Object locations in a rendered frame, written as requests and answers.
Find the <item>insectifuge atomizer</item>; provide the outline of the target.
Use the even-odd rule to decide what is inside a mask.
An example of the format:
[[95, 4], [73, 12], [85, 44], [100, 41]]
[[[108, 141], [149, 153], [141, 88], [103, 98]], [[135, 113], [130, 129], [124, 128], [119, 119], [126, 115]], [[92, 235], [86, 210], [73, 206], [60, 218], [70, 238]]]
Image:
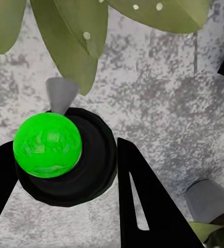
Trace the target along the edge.
[[72, 207], [102, 196], [117, 178], [117, 145], [93, 112], [70, 107], [80, 86], [50, 77], [51, 111], [34, 115], [13, 139], [16, 175], [23, 189], [50, 206]]

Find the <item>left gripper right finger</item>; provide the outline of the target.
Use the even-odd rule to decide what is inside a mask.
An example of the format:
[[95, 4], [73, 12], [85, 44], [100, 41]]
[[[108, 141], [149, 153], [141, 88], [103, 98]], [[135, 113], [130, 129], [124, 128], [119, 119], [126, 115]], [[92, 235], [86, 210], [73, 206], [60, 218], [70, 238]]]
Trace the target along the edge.
[[[129, 173], [150, 230], [138, 228]], [[117, 138], [121, 248], [204, 248], [138, 147]]]

